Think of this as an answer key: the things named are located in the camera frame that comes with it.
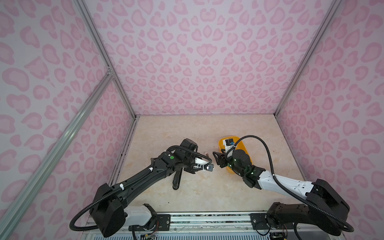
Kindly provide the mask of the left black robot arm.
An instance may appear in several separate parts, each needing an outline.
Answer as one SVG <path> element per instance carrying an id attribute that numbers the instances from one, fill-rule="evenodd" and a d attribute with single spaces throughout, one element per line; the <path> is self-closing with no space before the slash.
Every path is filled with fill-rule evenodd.
<path id="1" fill-rule="evenodd" d="M 153 184 L 182 170 L 191 174 L 213 171 L 212 160 L 197 149 L 194 141 L 184 139 L 179 146 L 171 146 L 152 158 L 151 164 L 133 177 L 113 186 L 101 185 L 90 208 L 96 228 L 105 238 L 117 233 L 125 224 L 151 230 L 155 225 L 155 210 L 149 204 L 139 207 L 129 204 Z"/>

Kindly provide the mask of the aluminium frame left diagonal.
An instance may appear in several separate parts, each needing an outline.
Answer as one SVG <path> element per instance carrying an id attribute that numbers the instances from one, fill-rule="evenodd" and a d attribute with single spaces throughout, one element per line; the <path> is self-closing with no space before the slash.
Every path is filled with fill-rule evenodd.
<path id="1" fill-rule="evenodd" d="M 114 74 L 107 73 L 98 84 L 89 98 L 82 105 L 76 116 L 70 122 L 59 140 L 51 148 L 50 152 L 43 159 L 35 173 L 26 183 L 20 194 L 10 205 L 1 219 L 1 239 L 7 240 L 33 203 L 37 194 L 48 180 L 54 168 L 63 157 L 64 153 L 74 140 L 75 136 L 89 117 L 90 113 L 98 103 L 104 91 L 113 80 Z"/>

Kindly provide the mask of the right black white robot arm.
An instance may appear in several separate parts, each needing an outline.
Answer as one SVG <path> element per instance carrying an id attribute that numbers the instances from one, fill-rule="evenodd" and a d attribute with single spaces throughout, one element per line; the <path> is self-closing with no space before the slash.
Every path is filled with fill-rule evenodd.
<path id="1" fill-rule="evenodd" d="M 299 201 L 299 204 L 273 203 L 265 216 L 270 227 L 309 224 L 333 236 L 354 231 L 347 222 L 350 206 L 325 180 L 308 182 L 276 175 L 253 165 L 244 150 L 236 150 L 230 157 L 225 152 L 213 152 L 213 156 L 220 168 L 230 168 L 249 188 L 279 193 Z"/>

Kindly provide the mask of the yellow plastic tray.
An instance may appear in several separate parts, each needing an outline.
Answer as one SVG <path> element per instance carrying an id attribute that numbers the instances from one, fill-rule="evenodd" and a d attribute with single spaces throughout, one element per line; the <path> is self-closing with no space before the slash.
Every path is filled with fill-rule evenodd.
<path id="1" fill-rule="evenodd" d="M 219 140 L 221 153 L 217 157 L 217 165 L 230 174 L 242 176 L 251 167 L 252 159 L 239 137 L 231 136 Z"/>

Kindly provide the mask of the black long stapler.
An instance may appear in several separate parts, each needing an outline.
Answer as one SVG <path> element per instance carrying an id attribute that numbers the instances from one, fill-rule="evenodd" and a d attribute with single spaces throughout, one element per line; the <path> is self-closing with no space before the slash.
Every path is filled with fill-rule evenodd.
<path id="1" fill-rule="evenodd" d="M 178 190 L 181 183 L 183 169 L 180 169 L 175 172 L 174 179 L 173 179 L 173 190 Z"/>

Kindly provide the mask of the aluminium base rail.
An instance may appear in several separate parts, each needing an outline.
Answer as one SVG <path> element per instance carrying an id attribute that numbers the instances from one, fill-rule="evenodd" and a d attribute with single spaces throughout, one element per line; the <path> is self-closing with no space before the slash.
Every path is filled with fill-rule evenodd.
<path id="1" fill-rule="evenodd" d="M 133 233 L 122 227 L 111 240 L 343 240 L 316 226 L 285 224 L 277 229 L 264 223 L 265 212 L 161 213 L 164 230 Z"/>

